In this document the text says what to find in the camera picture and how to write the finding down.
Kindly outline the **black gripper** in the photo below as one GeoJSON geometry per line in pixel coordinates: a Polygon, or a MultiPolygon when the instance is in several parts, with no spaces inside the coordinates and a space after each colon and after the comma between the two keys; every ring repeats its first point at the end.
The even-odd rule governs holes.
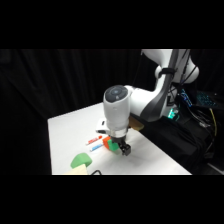
{"type": "Polygon", "coordinates": [[[113,143],[117,143],[119,148],[123,150],[123,154],[128,156],[131,153],[131,146],[127,145],[126,136],[127,130],[114,131],[111,134],[111,139],[113,143]]]}

